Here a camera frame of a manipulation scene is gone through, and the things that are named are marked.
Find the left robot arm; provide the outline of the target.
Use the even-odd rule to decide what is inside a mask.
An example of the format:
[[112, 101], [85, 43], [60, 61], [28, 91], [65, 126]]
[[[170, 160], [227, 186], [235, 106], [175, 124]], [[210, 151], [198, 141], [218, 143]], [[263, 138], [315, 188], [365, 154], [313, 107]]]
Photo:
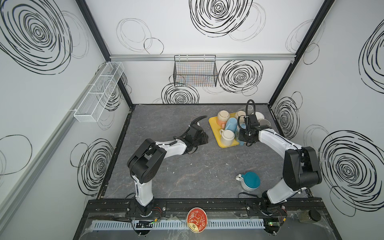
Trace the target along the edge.
[[194, 119], [183, 134], [171, 141], [156, 142], [151, 138], [145, 139], [129, 158], [127, 166], [131, 178], [135, 181], [135, 205], [143, 215], [149, 215], [154, 207], [152, 179], [163, 160], [193, 154], [199, 146], [209, 142], [208, 134], [199, 124], [199, 121], [205, 118], [207, 116]]

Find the cream mug red inside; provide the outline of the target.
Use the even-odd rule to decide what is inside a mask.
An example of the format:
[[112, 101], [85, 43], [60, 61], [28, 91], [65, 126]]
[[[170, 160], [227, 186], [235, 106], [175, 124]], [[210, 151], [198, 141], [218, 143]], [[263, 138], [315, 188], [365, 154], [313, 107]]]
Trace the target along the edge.
[[234, 132], [232, 132], [231, 130], [220, 129], [220, 135], [221, 135], [220, 146], [222, 148], [229, 147], [233, 144], [233, 141], [235, 139]]

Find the yellow plastic tray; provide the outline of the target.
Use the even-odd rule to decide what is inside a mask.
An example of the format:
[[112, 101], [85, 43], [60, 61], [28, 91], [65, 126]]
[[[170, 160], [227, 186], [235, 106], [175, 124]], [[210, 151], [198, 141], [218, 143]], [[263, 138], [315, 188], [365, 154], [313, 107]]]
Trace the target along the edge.
[[235, 139], [233, 140], [232, 144], [229, 145], [229, 146], [225, 146], [222, 144], [222, 141], [221, 141], [221, 135], [220, 135], [220, 126], [217, 124], [217, 119], [218, 117], [211, 117], [209, 118], [209, 124], [211, 126], [211, 129], [213, 131], [213, 134], [215, 136], [215, 139], [219, 145], [219, 147], [221, 148], [228, 148], [228, 147], [234, 147], [234, 146], [238, 146], [240, 143], [238, 141], [236, 141]]

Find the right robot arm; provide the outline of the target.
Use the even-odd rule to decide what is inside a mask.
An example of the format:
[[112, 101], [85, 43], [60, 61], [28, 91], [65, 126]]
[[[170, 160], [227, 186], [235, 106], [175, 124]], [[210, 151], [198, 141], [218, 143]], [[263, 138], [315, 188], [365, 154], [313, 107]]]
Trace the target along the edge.
[[238, 117], [241, 118], [244, 118], [245, 127], [238, 125], [240, 141], [250, 145], [261, 142], [284, 160], [282, 180], [262, 194], [261, 206], [265, 211], [322, 182], [321, 168], [314, 148], [291, 142], [269, 126], [261, 125], [254, 114]]

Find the light blue mug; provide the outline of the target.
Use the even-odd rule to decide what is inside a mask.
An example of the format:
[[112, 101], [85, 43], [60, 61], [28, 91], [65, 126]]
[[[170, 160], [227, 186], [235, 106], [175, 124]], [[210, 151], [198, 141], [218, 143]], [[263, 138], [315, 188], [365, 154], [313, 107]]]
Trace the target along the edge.
[[238, 126], [238, 120], [236, 118], [229, 118], [226, 122], [224, 130], [230, 130], [233, 133], [236, 132]]

